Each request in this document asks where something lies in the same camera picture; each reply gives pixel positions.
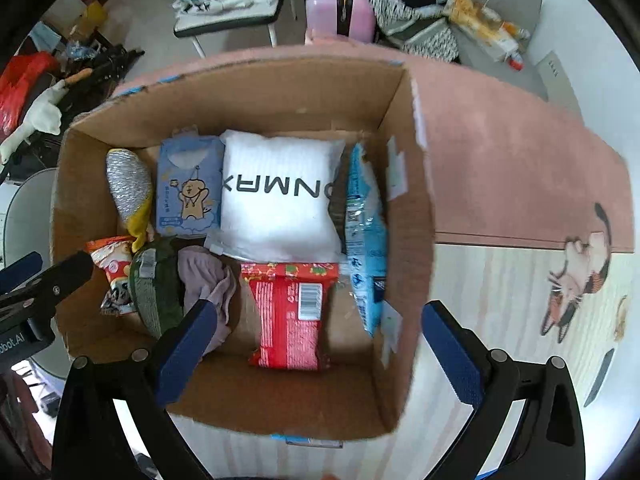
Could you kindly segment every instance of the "screw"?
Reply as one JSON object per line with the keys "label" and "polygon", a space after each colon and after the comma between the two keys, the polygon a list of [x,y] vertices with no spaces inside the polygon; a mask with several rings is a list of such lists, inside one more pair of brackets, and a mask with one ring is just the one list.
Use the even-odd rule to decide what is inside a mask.
{"label": "screw", "polygon": [[74,368],[77,368],[78,370],[81,370],[82,368],[84,368],[86,366],[86,364],[89,362],[89,359],[87,359],[87,357],[81,355],[79,358],[77,358],[74,361]]}
{"label": "screw", "polygon": [[498,361],[499,363],[503,363],[507,360],[507,352],[505,352],[504,350],[500,350],[499,348],[496,348],[494,350],[491,350],[491,358],[494,361]]}
{"label": "screw", "polygon": [[144,361],[147,357],[149,357],[149,350],[146,348],[138,348],[131,353],[131,359],[137,363]]}
{"label": "screw", "polygon": [[554,355],[551,358],[551,364],[560,370],[564,368],[564,360],[561,357],[558,357],[557,355]]}

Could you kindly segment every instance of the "blue tissue pack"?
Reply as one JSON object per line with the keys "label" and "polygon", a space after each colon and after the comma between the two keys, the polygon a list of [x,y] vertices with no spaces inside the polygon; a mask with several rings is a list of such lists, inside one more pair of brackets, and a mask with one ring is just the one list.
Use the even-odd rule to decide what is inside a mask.
{"label": "blue tissue pack", "polygon": [[197,238],[220,227],[225,145],[218,137],[181,134],[165,139],[158,158],[156,231]]}
{"label": "blue tissue pack", "polygon": [[351,288],[364,329],[380,325],[386,280],[386,226],[380,190],[361,143],[351,152],[345,220]]}

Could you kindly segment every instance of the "suitcase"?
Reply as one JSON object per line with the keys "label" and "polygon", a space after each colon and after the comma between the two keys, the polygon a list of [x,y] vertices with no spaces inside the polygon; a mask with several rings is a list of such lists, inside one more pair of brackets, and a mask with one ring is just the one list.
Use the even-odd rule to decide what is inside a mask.
{"label": "suitcase", "polygon": [[306,0],[306,26],[323,34],[371,43],[376,17],[369,0]]}

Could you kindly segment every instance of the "blue gripper pad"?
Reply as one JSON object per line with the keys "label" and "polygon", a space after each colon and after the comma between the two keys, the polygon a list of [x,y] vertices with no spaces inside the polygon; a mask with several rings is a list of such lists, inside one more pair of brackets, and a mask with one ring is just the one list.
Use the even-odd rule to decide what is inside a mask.
{"label": "blue gripper pad", "polygon": [[460,402],[477,408],[484,396],[481,372],[454,332],[462,330],[460,326],[451,318],[457,327],[450,327],[436,311],[438,308],[444,306],[439,301],[431,301],[422,309],[422,333]]}
{"label": "blue gripper pad", "polygon": [[17,262],[0,270],[0,294],[11,292],[41,270],[42,257],[36,251],[20,258]]}
{"label": "blue gripper pad", "polygon": [[218,325],[216,308],[210,301],[198,300],[175,328],[158,340],[152,365],[158,406],[176,402],[200,362]]}

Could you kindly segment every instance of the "red plastic bag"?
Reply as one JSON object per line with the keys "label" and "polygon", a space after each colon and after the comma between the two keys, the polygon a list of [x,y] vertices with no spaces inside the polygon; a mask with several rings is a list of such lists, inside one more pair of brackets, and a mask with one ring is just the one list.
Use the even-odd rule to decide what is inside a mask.
{"label": "red plastic bag", "polygon": [[260,349],[251,363],[265,368],[320,370],[322,308],[338,279],[337,264],[242,264],[260,313]]}
{"label": "red plastic bag", "polygon": [[13,56],[0,76],[0,134],[9,136],[18,126],[20,112],[29,90],[43,72],[59,67],[48,52]]}

